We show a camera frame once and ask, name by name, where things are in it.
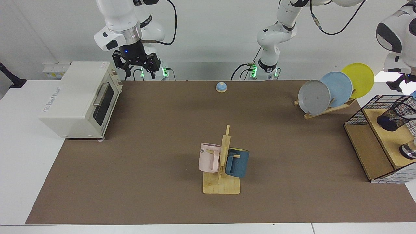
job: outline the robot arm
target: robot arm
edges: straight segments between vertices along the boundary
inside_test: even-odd
[[[401,92],[399,85],[402,81],[416,81],[416,0],[403,5],[379,23],[376,37],[384,49],[392,52],[387,55],[384,70],[402,75],[387,84],[390,89]]]
[[[332,0],[332,2],[343,7],[355,6],[363,0]],[[319,6],[330,3],[331,0],[313,0],[312,6]],[[297,33],[296,20],[303,7],[310,6],[310,0],[282,0],[277,10],[275,25],[262,29],[257,35],[257,42],[262,47],[262,54],[256,61],[255,79],[265,80],[276,77],[277,61],[280,50],[277,47],[280,43],[293,38]]]
[[[158,0],[96,0],[100,12],[103,14],[106,26],[99,31],[94,39],[97,45],[104,51],[119,48],[113,54],[117,68],[126,71],[127,77],[131,76],[132,66],[141,66],[152,77],[159,70],[161,61],[154,48],[143,45],[142,38],[155,36],[153,40],[165,38],[162,28],[156,28],[159,24],[153,22],[150,14],[143,9],[143,4],[156,4]]]

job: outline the plate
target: plate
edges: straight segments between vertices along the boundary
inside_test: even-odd
[[[298,99],[303,112],[310,115],[319,115],[328,108],[331,93],[321,81],[310,80],[300,88]]]
[[[331,93],[330,107],[339,107],[346,103],[352,94],[352,82],[349,77],[342,72],[330,72],[322,77],[324,83]]]
[[[351,79],[352,87],[355,90],[351,98],[360,98],[373,88],[374,72],[369,66],[363,63],[353,63],[344,67],[341,72]]]

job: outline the oven door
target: oven door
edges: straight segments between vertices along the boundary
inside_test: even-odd
[[[92,121],[96,129],[104,136],[111,114],[119,96],[113,80],[108,74],[103,79],[96,99],[93,103]]]

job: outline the white toaster oven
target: white toaster oven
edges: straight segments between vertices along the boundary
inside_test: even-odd
[[[121,88],[110,62],[73,62],[39,119],[62,138],[103,138]]]

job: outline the mug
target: mug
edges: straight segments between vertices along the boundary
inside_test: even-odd
[[[218,172],[221,146],[217,144],[202,143],[199,151],[198,169],[203,172]]]
[[[228,151],[225,173],[233,177],[243,178],[247,170],[249,151],[239,148],[230,148]]]

